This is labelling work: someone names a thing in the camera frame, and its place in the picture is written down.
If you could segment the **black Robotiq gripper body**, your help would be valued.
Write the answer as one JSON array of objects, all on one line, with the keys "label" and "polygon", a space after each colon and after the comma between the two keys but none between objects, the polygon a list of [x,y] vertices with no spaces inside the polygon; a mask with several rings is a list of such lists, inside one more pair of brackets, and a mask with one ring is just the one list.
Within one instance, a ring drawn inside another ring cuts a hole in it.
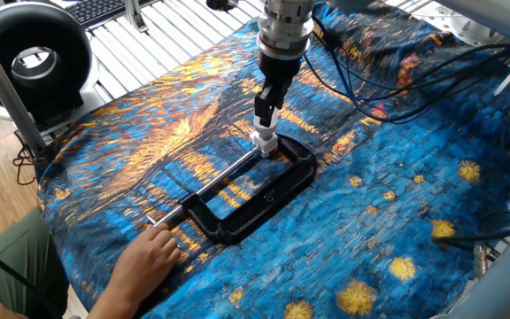
[{"label": "black Robotiq gripper body", "polygon": [[301,58],[278,59],[261,52],[259,54],[259,69],[265,75],[262,92],[267,95],[284,96],[293,78],[298,74]]}]

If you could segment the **person's right hand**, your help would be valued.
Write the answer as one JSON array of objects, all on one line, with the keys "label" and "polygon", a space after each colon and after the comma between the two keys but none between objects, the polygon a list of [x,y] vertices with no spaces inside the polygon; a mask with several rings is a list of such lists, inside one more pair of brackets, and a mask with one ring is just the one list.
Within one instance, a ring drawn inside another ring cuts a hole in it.
[{"label": "person's right hand", "polygon": [[137,308],[166,279],[181,256],[168,226],[148,226],[119,257],[103,296]]}]

